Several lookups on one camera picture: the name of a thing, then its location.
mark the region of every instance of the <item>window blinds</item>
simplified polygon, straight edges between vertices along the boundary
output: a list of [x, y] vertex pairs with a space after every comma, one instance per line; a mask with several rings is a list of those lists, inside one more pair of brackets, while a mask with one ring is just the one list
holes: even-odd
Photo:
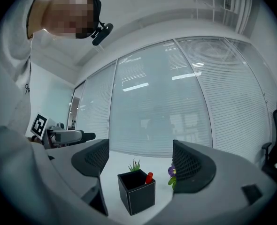
[[88, 77], [80, 99], [76, 130], [95, 133], [96, 139], [108, 138], [109, 105], [115, 62]]
[[207, 94], [216, 148], [261, 161], [269, 120], [261, 88], [248, 64], [223, 39], [178, 39]]
[[173, 139], [212, 146], [199, 83], [173, 41], [118, 60], [109, 138], [111, 150], [151, 157], [171, 157]]
[[277, 85], [272, 77], [272, 74], [263, 58], [251, 44], [233, 39], [228, 39], [228, 41], [242, 54], [261, 86], [269, 111], [269, 120], [272, 132], [272, 128], [274, 127], [273, 112], [276, 110], [277, 104]]

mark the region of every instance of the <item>red pen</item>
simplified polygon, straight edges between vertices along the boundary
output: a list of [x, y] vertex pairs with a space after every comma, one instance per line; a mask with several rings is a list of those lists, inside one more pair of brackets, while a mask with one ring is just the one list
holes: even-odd
[[152, 182], [152, 177], [153, 177], [153, 173], [152, 172], [148, 173], [145, 184]]

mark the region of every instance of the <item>black square box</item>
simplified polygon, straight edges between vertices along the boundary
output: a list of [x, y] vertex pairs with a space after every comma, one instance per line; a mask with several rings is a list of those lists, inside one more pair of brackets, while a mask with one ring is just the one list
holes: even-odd
[[130, 215], [155, 204], [155, 180], [145, 184], [146, 177], [140, 169], [118, 175], [120, 197]]

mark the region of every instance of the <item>purple flower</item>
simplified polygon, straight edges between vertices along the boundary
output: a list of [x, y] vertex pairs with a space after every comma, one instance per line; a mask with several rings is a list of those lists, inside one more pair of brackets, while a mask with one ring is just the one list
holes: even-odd
[[173, 163], [171, 164], [171, 167], [168, 168], [168, 174], [171, 177], [174, 177], [176, 175], [176, 169]]

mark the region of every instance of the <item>black chair armrest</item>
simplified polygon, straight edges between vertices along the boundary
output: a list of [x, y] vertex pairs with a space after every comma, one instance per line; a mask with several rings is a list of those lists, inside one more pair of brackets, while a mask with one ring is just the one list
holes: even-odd
[[267, 150], [271, 146], [271, 144], [271, 142], [265, 143], [264, 145], [262, 145], [262, 149]]
[[264, 145], [262, 145], [262, 149], [265, 150], [265, 162], [268, 161], [268, 154], [269, 154], [269, 147], [271, 146], [271, 142], [269, 143], [265, 143]]

